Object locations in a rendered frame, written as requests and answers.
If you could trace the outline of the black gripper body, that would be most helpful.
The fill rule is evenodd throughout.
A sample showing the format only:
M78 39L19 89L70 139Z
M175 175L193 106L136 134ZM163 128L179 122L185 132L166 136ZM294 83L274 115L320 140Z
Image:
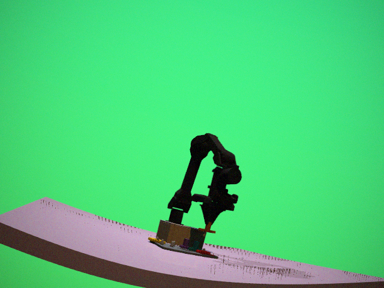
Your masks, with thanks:
M202 202L203 205L209 205L209 206L213 206L215 208L220 208L223 210L234 211L234 208L235 208L234 204L232 207L230 207L230 206L223 205L220 201L218 201L218 198L217 198L217 200L213 200L214 194L219 189L219 187L222 188L222 191L225 191L225 189L226 189L226 185L211 183L211 185L209 185L207 187L207 188L209 188L208 196L205 196L203 194L195 194L194 193L192 195L191 201Z

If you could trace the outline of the orange gear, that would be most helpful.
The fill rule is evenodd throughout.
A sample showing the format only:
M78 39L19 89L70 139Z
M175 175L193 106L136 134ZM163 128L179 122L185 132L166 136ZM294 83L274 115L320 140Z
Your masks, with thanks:
M216 233L216 231L210 230L211 225L212 225L212 223L209 222L208 225L206 224L205 229L198 228L198 230L203 231L203 232Z

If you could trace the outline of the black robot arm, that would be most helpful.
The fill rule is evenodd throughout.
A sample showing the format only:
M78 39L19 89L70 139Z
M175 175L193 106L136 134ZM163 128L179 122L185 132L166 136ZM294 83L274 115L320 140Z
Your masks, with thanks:
M181 188L175 192L175 195L168 203L167 208L171 209L169 222L184 225L181 223L184 213L188 213L191 207L191 190L195 178L202 160L208 155L209 151L213 152L213 161L218 166L212 171L214 174L211 183L227 185L238 184L241 181L242 173L239 166L236 165L235 155L224 148L218 137L211 133L196 136L191 141L191 159ZM229 194L227 189L222 191L222 188L219 187L214 194L213 200L218 198L218 201L223 205L232 207L233 204L237 203L238 197L238 195Z

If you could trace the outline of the small purple gear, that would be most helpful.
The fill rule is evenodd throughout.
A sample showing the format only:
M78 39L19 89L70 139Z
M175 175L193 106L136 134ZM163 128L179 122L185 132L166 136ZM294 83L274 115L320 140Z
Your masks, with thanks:
M180 245L180 247L184 249L188 249L189 248L188 243L189 243L189 239L184 238L184 242L182 245Z

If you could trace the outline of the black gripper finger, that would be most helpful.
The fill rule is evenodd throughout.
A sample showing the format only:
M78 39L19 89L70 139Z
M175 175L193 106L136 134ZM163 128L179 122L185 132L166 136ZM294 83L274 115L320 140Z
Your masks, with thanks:
M211 214L212 214L212 211L215 209L215 207L209 206L209 205L200 205L200 207L201 207L201 210L202 210L202 213L203 213L205 224L208 225L209 219L210 219Z
M217 219L217 217L225 210L223 209L220 209L220 208L215 208L213 211L212 211L212 214L211 214L211 217L209 219L209 222L214 223L214 221Z

